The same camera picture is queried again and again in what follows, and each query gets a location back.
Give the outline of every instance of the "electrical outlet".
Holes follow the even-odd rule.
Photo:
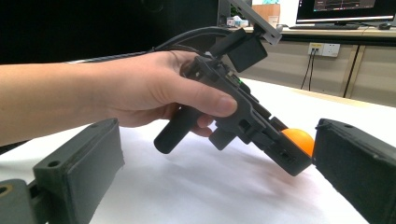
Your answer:
[[[324,44],[322,56],[337,57],[340,50],[339,44]]]
[[[323,46],[324,46],[324,44],[322,44],[322,43],[309,43],[308,54],[311,54],[312,49],[314,49],[317,51],[315,53],[315,55],[322,55]]]

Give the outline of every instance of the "white table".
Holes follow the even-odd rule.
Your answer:
[[[261,104],[291,128],[315,136],[320,118],[354,125],[396,146],[396,108],[245,79]],[[120,128],[126,165],[92,224],[367,223],[314,166],[289,176],[239,139],[218,151],[189,133],[169,154],[153,140],[166,124]],[[0,180],[34,179],[32,167],[83,127],[37,138],[0,156]]]

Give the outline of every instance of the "orange ball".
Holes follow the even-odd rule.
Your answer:
[[[314,154],[315,141],[303,130],[300,129],[285,129],[282,131],[295,145],[302,149],[309,157]]]

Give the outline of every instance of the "desk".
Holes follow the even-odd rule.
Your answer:
[[[396,108],[244,79],[274,116],[315,135],[320,118],[347,122],[396,146]],[[234,140],[217,151],[193,133],[169,155],[152,144],[166,124],[120,128],[126,165],[91,224],[367,223],[314,166],[292,177],[254,145]],[[37,138],[0,156],[0,180],[33,180],[31,168],[82,130]]]

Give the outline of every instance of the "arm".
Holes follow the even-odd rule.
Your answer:
[[[137,127],[170,119],[178,104],[231,115],[231,96],[179,75],[194,56],[175,51],[104,63],[2,65],[0,146],[108,118]],[[210,120],[201,117],[195,132],[208,136]]]

